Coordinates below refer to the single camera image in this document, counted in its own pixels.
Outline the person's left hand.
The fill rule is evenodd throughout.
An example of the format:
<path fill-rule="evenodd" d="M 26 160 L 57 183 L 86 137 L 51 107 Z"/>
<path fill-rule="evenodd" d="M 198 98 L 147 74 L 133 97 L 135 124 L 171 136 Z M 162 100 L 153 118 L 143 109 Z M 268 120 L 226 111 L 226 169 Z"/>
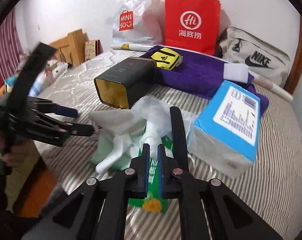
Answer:
<path fill-rule="evenodd" d="M 23 143 L 11 147 L 10 152 L 2 155 L 1 159 L 10 167 L 18 167 L 23 164 L 27 156 L 30 154 L 34 143 L 32 140 L 27 140 Z M 0 131 L 0 149 L 5 147 L 4 137 Z"/>

